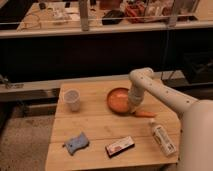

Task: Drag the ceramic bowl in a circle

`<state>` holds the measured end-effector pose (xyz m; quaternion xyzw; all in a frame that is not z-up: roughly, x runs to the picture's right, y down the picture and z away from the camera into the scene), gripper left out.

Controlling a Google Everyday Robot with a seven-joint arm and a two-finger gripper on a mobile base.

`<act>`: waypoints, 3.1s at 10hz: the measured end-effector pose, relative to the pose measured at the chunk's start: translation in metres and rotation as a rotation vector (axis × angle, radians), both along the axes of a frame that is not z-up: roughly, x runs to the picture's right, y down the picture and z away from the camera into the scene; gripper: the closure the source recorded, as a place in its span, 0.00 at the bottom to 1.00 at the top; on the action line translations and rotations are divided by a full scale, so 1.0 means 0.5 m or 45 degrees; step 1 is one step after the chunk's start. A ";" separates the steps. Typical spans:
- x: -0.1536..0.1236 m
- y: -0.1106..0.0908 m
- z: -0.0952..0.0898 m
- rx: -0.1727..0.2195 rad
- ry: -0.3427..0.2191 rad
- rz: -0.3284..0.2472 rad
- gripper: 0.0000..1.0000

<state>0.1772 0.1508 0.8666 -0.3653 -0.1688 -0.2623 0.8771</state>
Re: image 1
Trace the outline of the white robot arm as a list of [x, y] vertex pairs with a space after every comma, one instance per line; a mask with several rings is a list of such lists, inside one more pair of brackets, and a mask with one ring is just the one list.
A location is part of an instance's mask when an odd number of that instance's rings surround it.
[[177, 171], [213, 171], [213, 100], [199, 100], [153, 80], [151, 68], [132, 70], [129, 102], [138, 106], [144, 92], [160, 100], [181, 121]]

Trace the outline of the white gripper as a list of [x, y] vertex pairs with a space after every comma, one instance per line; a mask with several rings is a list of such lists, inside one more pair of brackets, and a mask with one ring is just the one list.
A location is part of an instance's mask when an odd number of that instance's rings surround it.
[[134, 85], [128, 91], [128, 104], [130, 111], [134, 113], [144, 99], [144, 90]]

